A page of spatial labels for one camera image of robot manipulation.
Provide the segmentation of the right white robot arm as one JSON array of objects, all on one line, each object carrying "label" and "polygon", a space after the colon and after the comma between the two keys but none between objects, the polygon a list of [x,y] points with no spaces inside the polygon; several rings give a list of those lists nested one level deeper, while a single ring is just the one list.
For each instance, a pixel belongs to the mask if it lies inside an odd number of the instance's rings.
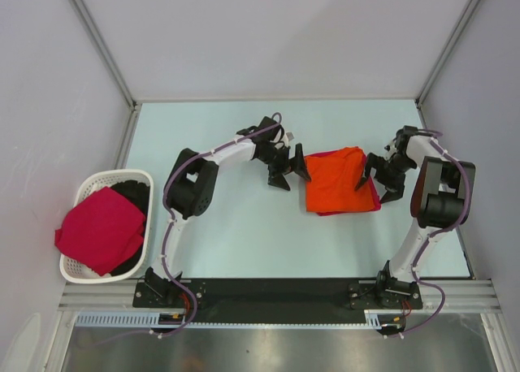
[{"label": "right white robot arm", "polygon": [[381,157],[366,157],[356,190],[370,177],[382,184],[382,204],[397,201],[405,191],[405,175],[419,169],[410,202],[412,223],[392,259],[379,271],[370,291],[378,305],[396,308],[419,297],[419,273],[426,258],[445,234],[468,218],[476,166],[452,156],[440,146],[438,132],[404,126]]}]

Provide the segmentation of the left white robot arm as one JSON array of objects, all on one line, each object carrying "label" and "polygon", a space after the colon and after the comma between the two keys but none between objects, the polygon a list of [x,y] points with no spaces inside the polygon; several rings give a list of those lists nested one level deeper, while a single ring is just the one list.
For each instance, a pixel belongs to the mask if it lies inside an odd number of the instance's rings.
[{"label": "left white robot arm", "polygon": [[150,294],[152,306],[168,307],[178,299],[195,302],[197,298],[180,283],[182,270],[174,260],[183,230],[193,218],[209,209],[219,173],[227,167],[257,159],[267,166],[267,183],[289,191],[285,176],[294,173],[310,182],[303,148],[291,147],[291,136],[282,127],[281,113],[265,116],[258,125],[243,128],[222,145],[198,153],[183,149],[163,188],[162,206],[167,211],[167,227],[158,256],[147,269],[142,295]]}]

